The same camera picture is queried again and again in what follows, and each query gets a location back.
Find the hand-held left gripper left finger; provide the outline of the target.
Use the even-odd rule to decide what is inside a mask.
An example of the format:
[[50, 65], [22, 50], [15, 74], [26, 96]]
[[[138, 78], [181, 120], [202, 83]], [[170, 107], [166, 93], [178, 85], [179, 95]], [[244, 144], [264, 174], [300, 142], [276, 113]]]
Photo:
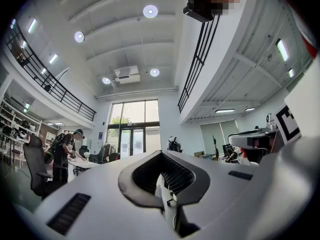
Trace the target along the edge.
[[[179, 240], [157, 208], [134, 205], [118, 186], [121, 171], [145, 158], [147, 153], [97, 165], [65, 184], [37, 207], [37, 233], [45, 240]], [[76, 194], [90, 196], [65, 235], [48, 226], [49, 221]]]

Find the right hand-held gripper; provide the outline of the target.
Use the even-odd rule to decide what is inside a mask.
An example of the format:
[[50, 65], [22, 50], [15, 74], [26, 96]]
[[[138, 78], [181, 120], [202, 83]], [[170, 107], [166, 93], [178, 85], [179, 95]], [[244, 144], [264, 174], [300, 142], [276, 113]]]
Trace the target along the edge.
[[229, 144], [246, 147], [246, 160], [260, 163], [263, 152], [297, 163], [308, 161], [307, 151], [320, 144], [320, 58], [315, 58], [299, 83], [274, 113], [266, 127], [231, 134]]

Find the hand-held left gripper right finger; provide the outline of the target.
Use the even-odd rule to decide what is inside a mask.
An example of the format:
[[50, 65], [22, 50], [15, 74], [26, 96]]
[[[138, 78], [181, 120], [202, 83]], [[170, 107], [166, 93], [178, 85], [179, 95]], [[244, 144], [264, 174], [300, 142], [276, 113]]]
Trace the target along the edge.
[[250, 238], [253, 203], [244, 196], [254, 166], [209, 161], [173, 151], [162, 153], [168, 186], [176, 195], [176, 229], [162, 238]]

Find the clothes rack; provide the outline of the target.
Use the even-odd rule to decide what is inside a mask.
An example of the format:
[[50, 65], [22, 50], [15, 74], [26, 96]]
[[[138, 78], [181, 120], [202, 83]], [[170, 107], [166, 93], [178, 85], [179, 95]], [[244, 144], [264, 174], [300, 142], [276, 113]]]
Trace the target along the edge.
[[98, 154], [98, 163], [106, 164], [120, 159], [118, 147], [115, 142], [104, 142]]

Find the black mesh office chair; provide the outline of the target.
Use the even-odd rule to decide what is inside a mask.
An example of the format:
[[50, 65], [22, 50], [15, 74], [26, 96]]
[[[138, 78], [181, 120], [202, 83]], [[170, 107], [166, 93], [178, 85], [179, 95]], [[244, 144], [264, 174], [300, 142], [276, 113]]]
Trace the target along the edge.
[[29, 142], [23, 144], [23, 153], [30, 172], [30, 189], [43, 200], [53, 191], [53, 175], [47, 172], [42, 140], [31, 134]]

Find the window roller blinds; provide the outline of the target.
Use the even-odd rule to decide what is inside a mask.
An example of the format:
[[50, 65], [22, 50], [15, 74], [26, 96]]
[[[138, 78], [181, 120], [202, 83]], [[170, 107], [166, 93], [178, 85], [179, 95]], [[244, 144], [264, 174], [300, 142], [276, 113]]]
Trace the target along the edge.
[[229, 144], [229, 135], [239, 132], [235, 120], [202, 124], [200, 130], [206, 155], [215, 155], [216, 149], [219, 155], [223, 155], [223, 146]]

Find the white table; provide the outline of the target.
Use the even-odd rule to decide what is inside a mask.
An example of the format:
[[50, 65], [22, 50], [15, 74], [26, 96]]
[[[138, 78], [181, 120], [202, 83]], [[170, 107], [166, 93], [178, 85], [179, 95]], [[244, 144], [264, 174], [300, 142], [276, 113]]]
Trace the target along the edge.
[[99, 166], [98, 163], [90, 162], [90, 161], [83, 161], [79, 158], [71, 158], [68, 160], [68, 174], [70, 176], [78, 177], [79, 174]]

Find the glass entrance door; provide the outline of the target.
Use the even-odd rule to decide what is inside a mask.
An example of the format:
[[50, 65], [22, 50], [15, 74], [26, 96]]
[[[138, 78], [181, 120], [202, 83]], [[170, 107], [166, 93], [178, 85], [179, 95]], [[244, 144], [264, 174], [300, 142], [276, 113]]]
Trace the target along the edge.
[[112, 104], [106, 143], [118, 153], [119, 159], [160, 150], [158, 100]]

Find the short black balcony railing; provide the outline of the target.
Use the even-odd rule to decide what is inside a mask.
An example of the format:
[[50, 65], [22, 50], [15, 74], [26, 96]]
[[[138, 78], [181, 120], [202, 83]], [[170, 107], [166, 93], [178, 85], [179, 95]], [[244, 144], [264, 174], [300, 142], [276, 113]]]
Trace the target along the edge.
[[202, 23], [201, 25], [188, 75], [177, 104], [180, 113], [183, 111], [188, 99], [190, 98], [191, 92], [198, 80], [200, 72], [205, 65], [218, 28], [218, 24], [220, 22], [220, 18], [220, 14], [214, 15], [213, 20]]

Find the white storage shelving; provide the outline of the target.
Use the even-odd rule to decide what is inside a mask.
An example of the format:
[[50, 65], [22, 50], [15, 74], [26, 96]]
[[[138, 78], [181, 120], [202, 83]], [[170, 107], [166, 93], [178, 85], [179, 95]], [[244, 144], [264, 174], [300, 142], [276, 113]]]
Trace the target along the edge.
[[29, 141], [30, 135], [39, 136], [42, 120], [36, 120], [13, 107], [6, 100], [0, 101], [0, 153], [7, 156], [10, 164], [26, 161], [23, 145]]

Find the ceiling air conditioner unit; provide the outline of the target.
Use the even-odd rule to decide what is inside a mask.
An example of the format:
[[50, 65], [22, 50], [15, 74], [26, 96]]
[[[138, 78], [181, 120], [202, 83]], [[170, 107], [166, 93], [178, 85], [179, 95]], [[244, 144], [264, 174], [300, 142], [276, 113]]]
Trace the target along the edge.
[[131, 84], [141, 81], [140, 73], [137, 65], [126, 66], [114, 70], [115, 81], [120, 84]]

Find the long black balcony railing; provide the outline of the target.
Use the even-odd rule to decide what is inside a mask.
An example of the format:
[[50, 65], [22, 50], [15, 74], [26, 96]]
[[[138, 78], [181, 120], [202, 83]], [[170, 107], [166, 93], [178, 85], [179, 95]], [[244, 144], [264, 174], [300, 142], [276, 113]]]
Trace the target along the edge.
[[78, 115], [91, 122], [94, 120], [96, 111], [73, 95], [54, 77], [29, 46], [16, 22], [9, 24], [9, 30], [5, 34], [5, 44], [18, 64], [43, 90]]

